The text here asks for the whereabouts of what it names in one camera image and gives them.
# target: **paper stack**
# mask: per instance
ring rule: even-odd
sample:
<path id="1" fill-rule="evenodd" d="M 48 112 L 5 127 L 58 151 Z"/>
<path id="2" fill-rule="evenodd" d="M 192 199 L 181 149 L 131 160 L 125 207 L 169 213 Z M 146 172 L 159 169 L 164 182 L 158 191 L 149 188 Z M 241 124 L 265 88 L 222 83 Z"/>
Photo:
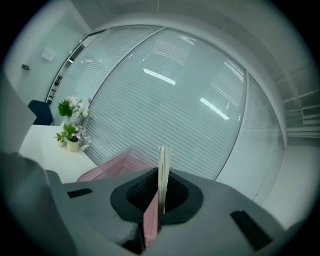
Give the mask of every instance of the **paper stack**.
<path id="1" fill-rule="evenodd" d="M 159 161 L 158 161 L 158 212 L 160 217 L 165 213 L 165 201 L 168 186 L 169 170 L 170 170 L 170 147 L 159 147 Z"/>

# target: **white desk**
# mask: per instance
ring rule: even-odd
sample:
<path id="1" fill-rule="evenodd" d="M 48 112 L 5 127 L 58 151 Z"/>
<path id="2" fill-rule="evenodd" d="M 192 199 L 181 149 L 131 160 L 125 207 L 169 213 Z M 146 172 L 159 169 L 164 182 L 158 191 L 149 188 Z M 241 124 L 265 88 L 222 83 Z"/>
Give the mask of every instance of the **white desk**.
<path id="1" fill-rule="evenodd" d="M 97 165 L 80 149 L 70 152 L 59 147 L 55 136 L 60 132 L 60 126 L 32 125 L 19 153 L 35 160 L 43 169 L 58 173 L 62 183 L 76 182 Z"/>

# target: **glass partition wall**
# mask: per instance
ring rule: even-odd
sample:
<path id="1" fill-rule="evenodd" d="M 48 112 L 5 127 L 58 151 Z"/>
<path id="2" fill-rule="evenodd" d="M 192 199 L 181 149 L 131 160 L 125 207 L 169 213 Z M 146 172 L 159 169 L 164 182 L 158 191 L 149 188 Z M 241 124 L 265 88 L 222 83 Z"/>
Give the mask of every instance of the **glass partition wall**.
<path id="1" fill-rule="evenodd" d="M 196 36 L 154 26 L 111 28 L 73 62 L 52 106 L 90 104 L 86 154 L 101 165 L 134 148 L 171 167 L 216 180 L 262 204 L 279 173 L 279 123 L 254 78 Z"/>

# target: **flower arrangement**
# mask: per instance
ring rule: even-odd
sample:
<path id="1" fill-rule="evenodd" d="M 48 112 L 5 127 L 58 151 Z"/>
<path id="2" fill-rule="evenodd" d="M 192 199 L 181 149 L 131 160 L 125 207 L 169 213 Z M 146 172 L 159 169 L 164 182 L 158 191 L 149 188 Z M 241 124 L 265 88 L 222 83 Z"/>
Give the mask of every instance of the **flower arrangement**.
<path id="1" fill-rule="evenodd" d="M 89 116 L 89 109 L 82 103 L 82 99 L 75 96 L 69 96 L 59 103 L 59 114 L 62 117 L 86 118 Z"/>
<path id="2" fill-rule="evenodd" d="M 89 144 L 91 142 L 89 135 L 86 133 L 86 129 L 83 128 L 81 125 L 77 124 L 64 124 L 63 125 L 63 132 L 57 133 L 56 137 L 57 141 L 63 145 L 68 143 L 78 143 L 81 150 L 85 150 L 87 147 L 89 147 Z"/>

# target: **blue chair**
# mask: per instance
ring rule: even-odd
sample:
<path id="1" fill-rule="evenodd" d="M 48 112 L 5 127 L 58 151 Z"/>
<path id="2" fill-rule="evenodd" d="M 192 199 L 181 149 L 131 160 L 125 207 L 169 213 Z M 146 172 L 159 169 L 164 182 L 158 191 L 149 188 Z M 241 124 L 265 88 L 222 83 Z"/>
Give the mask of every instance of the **blue chair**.
<path id="1" fill-rule="evenodd" d="M 28 107 L 36 115 L 36 119 L 33 122 L 34 125 L 51 125 L 53 117 L 48 103 L 39 100 L 31 100 Z"/>

